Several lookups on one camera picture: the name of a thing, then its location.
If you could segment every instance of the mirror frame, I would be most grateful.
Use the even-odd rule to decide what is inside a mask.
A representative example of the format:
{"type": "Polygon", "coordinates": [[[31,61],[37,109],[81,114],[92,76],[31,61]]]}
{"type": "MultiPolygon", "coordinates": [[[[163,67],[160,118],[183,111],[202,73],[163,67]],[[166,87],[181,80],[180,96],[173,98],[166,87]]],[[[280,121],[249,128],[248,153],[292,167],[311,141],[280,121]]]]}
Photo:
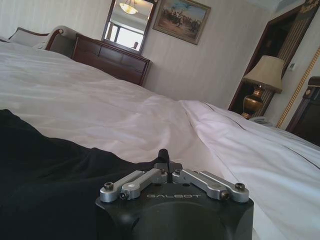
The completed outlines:
{"type": "Polygon", "coordinates": [[[116,42],[113,42],[113,41],[110,41],[109,39],[105,39],[105,35],[106,35],[106,32],[107,32],[107,28],[108,28],[108,24],[110,22],[110,19],[111,19],[111,15],[112,15],[112,12],[114,10],[114,6],[115,6],[115,3],[116,3],[116,0],[112,0],[111,2],[111,5],[110,5],[110,9],[109,9],[109,13],[108,13],[108,17],[106,18],[106,21],[105,21],[105,25],[104,25],[104,29],[103,29],[103,33],[102,33],[102,38],[101,38],[101,41],[102,42],[107,42],[108,44],[111,44],[113,46],[116,46],[122,50],[126,50],[126,51],[129,51],[131,53],[135,53],[135,54],[138,54],[138,55],[141,55],[143,49],[144,49],[144,45],[145,45],[145,42],[146,42],[146,39],[147,39],[147,36],[148,36],[148,33],[149,33],[149,29],[150,29],[150,25],[151,25],[151,22],[152,22],[152,19],[154,17],[154,14],[155,14],[155,11],[156,11],[156,7],[157,7],[157,2],[158,0],[144,0],[144,1],[147,1],[149,3],[152,3],[153,4],[153,8],[150,12],[150,17],[149,17],[149,20],[145,26],[145,30],[144,30],[144,34],[143,34],[143,39],[142,39],[142,42],[141,42],[141,46],[140,46],[140,49],[139,51],[136,51],[136,50],[133,50],[131,49],[130,47],[126,47],[126,46],[123,46],[121,44],[118,44],[116,42]]]}

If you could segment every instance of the mirror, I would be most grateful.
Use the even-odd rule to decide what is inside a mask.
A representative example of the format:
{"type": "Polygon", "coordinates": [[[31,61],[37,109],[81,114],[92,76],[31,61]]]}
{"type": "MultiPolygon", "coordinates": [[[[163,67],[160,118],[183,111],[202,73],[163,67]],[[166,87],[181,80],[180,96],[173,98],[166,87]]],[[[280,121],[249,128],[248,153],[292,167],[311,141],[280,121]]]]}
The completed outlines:
{"type": "Polygon", "coordinates": [[[112,0],[102,41],[142,52],[157,0],[112,0]]]}

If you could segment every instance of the lampshade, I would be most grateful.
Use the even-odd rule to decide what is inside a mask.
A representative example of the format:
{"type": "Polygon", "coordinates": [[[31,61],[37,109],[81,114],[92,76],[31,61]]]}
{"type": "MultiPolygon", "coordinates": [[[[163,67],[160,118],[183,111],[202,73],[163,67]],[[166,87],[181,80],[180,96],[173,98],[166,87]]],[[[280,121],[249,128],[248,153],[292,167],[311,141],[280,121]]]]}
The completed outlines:
{"type": "Polygon", "coordinates": [[[282,70],[285,61],[273,56],[262,56],[257,65],[243,77],[248,83],[262,85],[277,93],[282,92],[282,70]]]}
{"type": "Polygon", "coordinates": [[[138,10],[135,8],[135,0],[126,0],[125,3],[119,3],[122,10],[127,14],[136,14],[138,10]]]}

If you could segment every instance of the framed painting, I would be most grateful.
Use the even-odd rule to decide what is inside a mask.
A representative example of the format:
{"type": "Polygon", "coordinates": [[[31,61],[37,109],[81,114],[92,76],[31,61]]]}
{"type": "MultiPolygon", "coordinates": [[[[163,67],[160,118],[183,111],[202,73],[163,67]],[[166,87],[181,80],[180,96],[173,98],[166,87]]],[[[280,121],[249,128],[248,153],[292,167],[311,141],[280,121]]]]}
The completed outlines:
{"type": "Polygon", "coordinates": [[[210,11],[192,0],[162,0],[153,29],[198,45],[210,11]]]}

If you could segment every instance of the doorway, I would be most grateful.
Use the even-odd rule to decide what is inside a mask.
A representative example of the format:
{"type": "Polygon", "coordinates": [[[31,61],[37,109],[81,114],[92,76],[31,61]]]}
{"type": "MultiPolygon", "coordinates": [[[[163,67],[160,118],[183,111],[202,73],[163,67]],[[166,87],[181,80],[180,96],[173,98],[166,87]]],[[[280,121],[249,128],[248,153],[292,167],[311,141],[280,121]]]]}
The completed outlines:
{"type": "MultiPolygon", "coordinates": [[[[263,55],[278,56],[300,9],[301,5],[267,23],[245,74],[254,68],[263,55]]],[[[242,114],[244,110],[244,98],[253,92],[254,86],[252,84],[241,81],[228,110],[242,114]]]]}

